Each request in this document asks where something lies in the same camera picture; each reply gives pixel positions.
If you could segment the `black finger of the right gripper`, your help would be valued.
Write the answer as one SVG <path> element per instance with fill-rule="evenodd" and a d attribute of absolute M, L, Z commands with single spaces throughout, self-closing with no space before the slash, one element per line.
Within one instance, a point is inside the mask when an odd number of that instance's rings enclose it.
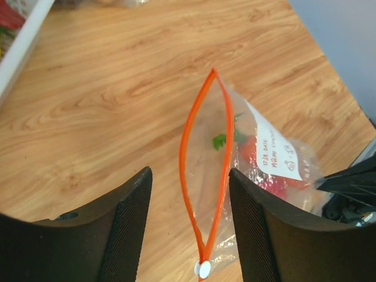
<path fill-rule="evenodd" d="M 375 156 L 315 181 L 318 190 L 359 203 L 375 203 Z"/>

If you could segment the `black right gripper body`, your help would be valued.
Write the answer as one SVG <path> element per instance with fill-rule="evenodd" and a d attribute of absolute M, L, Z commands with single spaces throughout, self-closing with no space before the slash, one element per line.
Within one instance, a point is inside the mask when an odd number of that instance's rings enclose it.
<path fill-rule="evenodd" d="M 375 223 L 375 207 L 335 194 L 324 205 L 321 216 L 338 223 L 363 227 Z"/>

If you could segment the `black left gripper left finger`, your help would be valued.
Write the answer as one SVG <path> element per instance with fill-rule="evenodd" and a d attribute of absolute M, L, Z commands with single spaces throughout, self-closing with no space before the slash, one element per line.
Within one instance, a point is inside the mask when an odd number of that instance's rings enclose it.
<path fill-rule="evenodd" d="M 54 220 L 1 215 L 2 281 L 135 281 L 153 175 L 127 182 Z"/>

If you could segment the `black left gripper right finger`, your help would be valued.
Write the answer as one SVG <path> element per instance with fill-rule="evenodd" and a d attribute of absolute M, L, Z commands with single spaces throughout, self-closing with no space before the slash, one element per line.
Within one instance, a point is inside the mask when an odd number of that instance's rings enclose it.
<path fill-rule="evenodd" d="M 237 169 L 230 200 L 243 281 L 375 281 L 375 225 L 301 210 Z"/>

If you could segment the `orange zip top bag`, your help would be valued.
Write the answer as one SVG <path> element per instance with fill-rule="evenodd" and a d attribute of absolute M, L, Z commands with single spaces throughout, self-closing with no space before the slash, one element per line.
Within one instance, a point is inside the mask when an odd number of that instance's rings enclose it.
<path fill-rule="evenodd" d="M 239 155 L 239 144 L 250 135 L 257 138 L 256 166 Z M 194 265 L 199 281 L 238 258 L 229 193 L 231 169 L 262 189 L 269 174 L 306 182 L 306 189 L 285 201 L 317 216 L 330 198 L 315 186 L 322 177 L 315 151 L 283 136 L 212 69 L 190 110 L 179 149 L 183 200 L 199 252 Z"/>

